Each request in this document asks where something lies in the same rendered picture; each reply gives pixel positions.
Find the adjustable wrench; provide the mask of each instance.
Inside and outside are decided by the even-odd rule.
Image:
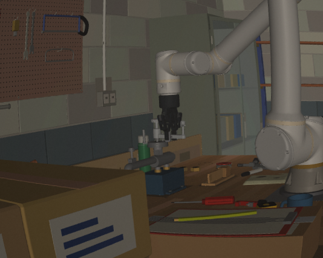
[[[33,46],[33,28],[34,28],[34,16],[36,14],[36,10],[32,13],[32,25],[31,25],[31,44],[30,44],[30,52],[29,54],[33,54],[34,46]]]
[[[30,16],[30,11],[26,12],[26,34],[25,34],[25,51],[24,51],[24,60],[28,56],[28,50],[27,50],[27,34],[28,34],[28,17]]]

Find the screwdriver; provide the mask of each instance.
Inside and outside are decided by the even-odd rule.
[[[195,202],[172,202],[173,204],[195,204],[195,203],[202,203],[204,205],[221,205],[221,204],[234,204],[235,197],[234,196],[227,196],[227,197],[208,197],[202,199],[202,201],[195,201]]]

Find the brown pegboard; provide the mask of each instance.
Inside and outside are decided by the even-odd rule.
[[[82,92],[82,37],[77,33],[41,33],[44,14],[83,15],[83,0],[1,0],[0,18],[0,102],[24,100]],[[31,44],[34,17],[34,54],[24,60],[26,17],[27,48]],[[18,18],[19,31],[14,36],[12,22]],[[46,30],[77,30],[77,18],[49,18]],[[45,62],[45,52],[70,48],[74,61]],[[70,50],[49,51],[47,60],[72,59]]]

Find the wooden tabletop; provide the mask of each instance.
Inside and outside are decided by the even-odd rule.
[[[184,182],[186,189],[168,196],[147,196],[148,214],[151,216],[167,216],[178,209],[249,209],[249,207],[236,207],[234,204],[229,205],[213,205],[205,206],[202,204],[173,204],[175,201],[201,201],[207,197],[216,196],[234,196],[235,201],[258,201],[266,199],[275,190],[280,188],[282,184],[267,185],[243,185],[249,179],[249,176],[242,177],[241,174],[252,170],[251,167],[238,167],[238,163],[251,163],[256,156],[198,156],[191,160],[176,164],[173,167],[187,167],[188,171],[184,173]],[[231,173],[235,176],[214,187],[201,186],[206,182],[207,174],[215,170],[214,163],[231,162]],[[190,172],[191,167],[200,167],[199,172]],[[263,175],[277,175],[279,173],[287,173],[285,171],[263,170]],[[323,201],[314,201],[313,205],[322,206],[321,234],[319,238],[319,248],[313,258],[323,258]]]

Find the cabinet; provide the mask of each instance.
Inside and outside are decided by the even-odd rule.
[[[155,55],[164,50],[210,52],[240,22],[209,14],[149,20],[154,118],[162,112],[156,90]],[[223,76],[180,77],[178,111],[186,122],[186,136],[201,134],[203,155],[254,155],[255,138],[262,128],[256,43],[251,43]]]

